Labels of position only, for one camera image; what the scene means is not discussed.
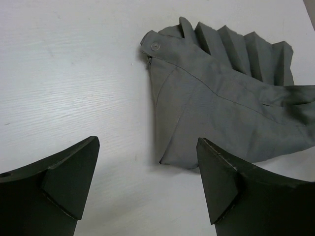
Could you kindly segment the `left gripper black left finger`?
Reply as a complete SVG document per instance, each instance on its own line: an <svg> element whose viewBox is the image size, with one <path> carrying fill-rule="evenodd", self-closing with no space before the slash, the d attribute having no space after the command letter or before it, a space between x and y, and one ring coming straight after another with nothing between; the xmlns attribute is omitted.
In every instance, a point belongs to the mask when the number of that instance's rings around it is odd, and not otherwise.
<svg viewBox="0 0 315 236"><path fill-rule="evenodd" d="M72 236L82 219L100 143L75 145L0 175L2 236Z"/></svg>

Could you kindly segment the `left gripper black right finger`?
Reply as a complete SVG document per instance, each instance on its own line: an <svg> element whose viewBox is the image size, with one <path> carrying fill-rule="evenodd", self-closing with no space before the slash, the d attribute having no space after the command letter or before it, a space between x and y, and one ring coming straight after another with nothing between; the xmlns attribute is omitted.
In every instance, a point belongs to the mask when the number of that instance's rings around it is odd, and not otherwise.
<svg viewBox="0 0 315 236"><path fill-rule="evenodd" d="M197 142L210 223L219 236L312 236L315 184L285 177L205 138Z"/></svg>

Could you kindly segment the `grey pleated skirt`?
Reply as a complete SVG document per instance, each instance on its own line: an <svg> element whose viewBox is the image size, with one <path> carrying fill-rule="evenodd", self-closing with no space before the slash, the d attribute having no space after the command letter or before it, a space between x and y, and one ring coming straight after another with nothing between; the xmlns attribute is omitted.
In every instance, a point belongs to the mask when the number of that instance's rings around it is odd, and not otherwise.
<svg viewBox="0 0 315 236"><path fill-rule="evenodd" d="M149 31L148 58L156 125L156 158L194 170L196 145L206 138L249 162L315 145L315 88L298 86L292 47L227 26L178 25Z"/></svg>

